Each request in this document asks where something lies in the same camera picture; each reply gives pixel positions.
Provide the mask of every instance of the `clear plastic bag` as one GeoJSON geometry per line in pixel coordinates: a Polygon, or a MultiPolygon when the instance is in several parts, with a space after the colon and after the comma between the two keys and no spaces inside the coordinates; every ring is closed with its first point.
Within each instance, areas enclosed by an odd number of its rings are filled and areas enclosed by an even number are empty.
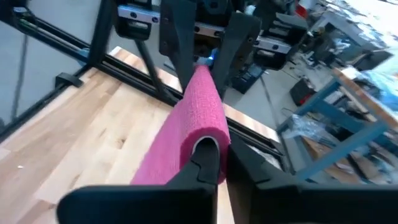
{"type": "Polygon", "coordinates": [[[297,114],[292,115],[292,122],[291,132],[286,133],[284,135],[285,138],[305,136],[316,142],[322,140],[321,133],[325,131],[325,124],[297,114]]]}

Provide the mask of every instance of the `workbench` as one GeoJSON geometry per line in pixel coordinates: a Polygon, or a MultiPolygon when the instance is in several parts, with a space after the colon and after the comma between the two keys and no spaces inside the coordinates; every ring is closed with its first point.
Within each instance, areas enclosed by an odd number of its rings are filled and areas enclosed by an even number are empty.
{"type": "MultiPolygon", "coordinates": [[[[143,61],[116,47],[111,55],[146,73],[143,61]]],[[[159,71],[180,90],[178,79],[159,71]]],[[[172,107],[91,68],[0,144],[0,223],[56,223],[58,201],[96,184],[128,184],[172,107]]],[[[224,105],[226,115],[278,142],[276,132],[224,105]]],[[[233,223],[226,182],[218,223],[233,223]]]]}
{"type": "MultiPolygon", "coordinates": [[[[295,170],[295,175],[299,179],[311,178],[311,176],[321,170],[325,170],[337,161],[344,159],[359,146],[370,142],[377,145],[384,145],[388,142],[390,150],[398,150],[398,146],[393,141],[392,136],[387,132],[388,130],[398,131],[397,115],[379,100],[368,95],[353,81],[357,74],[358,71],[352,67],[342,70],[334,69],[333,79],[294,112],[294,114],[299,116],[305,116],[308,112],[322,114],[333,123],[354,133],[315,161],[313,161],[306,148],[303,147],[302,138],[297,136],[295,141],[307,165],[303,169],[295,170]],[[324,100],[336,90],[346,95],[366,115],[367,121],[363,122],[354,119],[324,100]]],[[[282,136],[282,133],[292,128],[292,126],[292,117],[290,117],[277,128],[278,135],[282,136]]],[[[281,143],[285,145],[283,138],[281,138],[281,143]]]]}

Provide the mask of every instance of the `machine part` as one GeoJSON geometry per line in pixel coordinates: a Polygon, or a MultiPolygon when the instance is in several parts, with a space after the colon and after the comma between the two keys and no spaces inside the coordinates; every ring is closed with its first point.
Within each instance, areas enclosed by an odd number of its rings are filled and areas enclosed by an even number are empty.
{"type": "Polygon", "coordinates": [[[73,85],[74,87],[79,88],[83,84],[84,84],[83,81],[81,81],[79,78],[74,77],[73,75],[67,74],[65,72],[62,72],[61,74],[55,77],[55,87],[59,85],[66,85],[66,86],[73,85]]]}
{"type": "Polygon", "coordinates": [[[238,73],[252,52],[252,42],[259,35],[260,27],[260,20],[254,16],[236,12],[232,14],[211,71],[221,99],[228,82],[238,73]]]}
{"type": "Polygon", "coordinates": [[[159,52],[172,61],[183,91],[193,75],[196,8],[189,0],[163,0],[160,4],[159,52]]]}
{"type": "Polygon", "coordinates": [[[233,134],[231,142],[227,184],[235,223],[384,223],[395,219],[391,202],[398,191],[393,185],[304,182],[266,162],[233,134]]]}
{"type": "Polygon", "coordinates": [[[114,0],[112,4],[112,14],[116,33],[124,38],[145,41],[149,39],[152,23],[158,23],[159,18],[150,18],[150,22],[142,21],[137,18],[135,12],[130,12],[129,17],[121,17],[117,14],[119,5],[134,4],[136,8],[142,10],[152,10],[152,0],[114,0]]]}
{"type": "Polygon", "coordinates": [[[108,42],[112,31],[112,20],[110,19],[112,17],[111,7],[111,1],[101,1],[99,5],[99,10],[103,12],[103,16],[97,17],[95,22],[94,34],[91,40],[87,61],[90,65],[100,63],[106,55],[106,49],[108,48],[108,42]]]}
{"type": "MultiPolygon", "coordinates": [[[[157,24],[158,22],[153,22],[153,19],[160,20],[160,13],[145,9],[140,9],[135,6],[119,6],[118,15],[126,19],[133,19],[131,15],[134,15],[134,19],[141,22],[157,24]]],[[[214,37],[217,39],[222,38],[225,28],[219,26],[213,26],[205,24],[202,22],[195,22],[195,27],[193,28],[196,34],[204,35],[207,37],[214,37]]],[[[284,43],[278,39],[272,39],[270,37],[256,37],[253,41],[253,45],[256,48],[269,50],[272,52],[279,52],[287,54],[292,48],[289,44],[284,43]]]]}
{"type": "Polygon", "coordinates": [[[60,224],[216,223],[218,150],[213,140],[200,141],[190,161],[166,185],[92,186],[74,190],[61,199],[58,220],[60,224]]]}

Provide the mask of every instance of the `metal bracket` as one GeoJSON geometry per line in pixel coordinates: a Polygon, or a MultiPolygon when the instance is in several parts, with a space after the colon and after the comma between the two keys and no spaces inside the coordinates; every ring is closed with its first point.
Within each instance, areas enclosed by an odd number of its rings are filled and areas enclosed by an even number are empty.
{"type": "Polygon", "coordinates": [[[160,4],[159,52],[172,61],[183,91],[193,75],[196,8],[189,0],[163,0],[160,4]]]}
{"type": "Polygon", "coordinates": [[[261,31],[261,21],[254,16],[232,13],[223,34],[223,43],[215,57],[211,75],[221,97],[224,97],[227,81],[238,73],[253,50],[253,43],[261,31]]]}
{"type": "Polygon", "coordinates": [[[55,77],[55,87],[59,86],[59,85],[66,85],[66,86],[70,86],[73,85],[75,87],[81,87],[84,83],[83,81],[81,81],[78,77],[75,77],[71,74],[67,74],[65,72],[62,72],[61,74],[57,75],[55,77]]]}

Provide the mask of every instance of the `black equipment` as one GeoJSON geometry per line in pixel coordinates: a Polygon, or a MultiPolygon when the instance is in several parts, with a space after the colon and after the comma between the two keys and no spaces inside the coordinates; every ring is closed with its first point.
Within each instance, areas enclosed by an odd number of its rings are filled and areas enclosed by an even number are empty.
{"type": "MultiPolygon", "coordinates": [[[[294,49],[294,43],[289,42],[294,33],[291,30],[301,30],[289,25],[291,28],[286,27],[285,32],[277,29],[276,37],[276,31],[261,25],[264,23],[261,16],[237,13],[236,10],[244,9],[244,2],[239,1],[163,0],[158,14],[153,14],[154,8],[149,6],[147,1],[141,0],[102,0],[91,45],[36,18],[18,1],[0,1],[0,20],[86,63],[74,77],[96,67],[170,106],[182,95],[159,81],[142,42],[148,38],[153,24],[160,24],[159,50],[170,57],[183,88],[193,73],[193,56],[207,55],[207,48],[220,49],[212,68],[220,96],[230,76],[240,69],[253,50],[289,55],[294,49]],[[112,16],[118,34],[136,41],[150,77],[106,55],[112,16]],[[88,57],[79,53],[82,49],[90,50],[88,57]]],[[[276,17],[287,26],[288,19],[284,15],[276,17]]],[[[0,141],[68,85],[60,82],[54,91],[7,125],[0,132],[0,141]]],[[[297,180],[270,165],[247,146],[258,147],[284,161],[283,154],[277,152],[269,139],[235,121],[227,119],[227,122],[231,145],[226,179],[236,223],[389,223],[395,218],[392,204],[397,201],[398,194],[394,186],[318,185],[297,180]]],[[[284,162],[282,165],[284,170],[289,169],[284,162]]],[[[198,144],[190,162],[165,186],[77,189],[59,203],[58,220],[61,224],[215,223],[218,171],[218,149],[213,142],[204,140],[198,144]]]]}
{"type": "Polygon", "coordinates": [[[183,89],[193,74],[193,58],[218,49],[211,72],[221,97],[252,52],[254,63],[279,70],[308,28],[301,17],[281,14],[271,0],[261,1],[254,16],[239,13],[246,7],[242,0],[162,0],[160,7],[151,0],[115,0],[113,7],[122,37],[147,40],[152,26],[160,25],[159,52],[170,58],[183,89]]]}

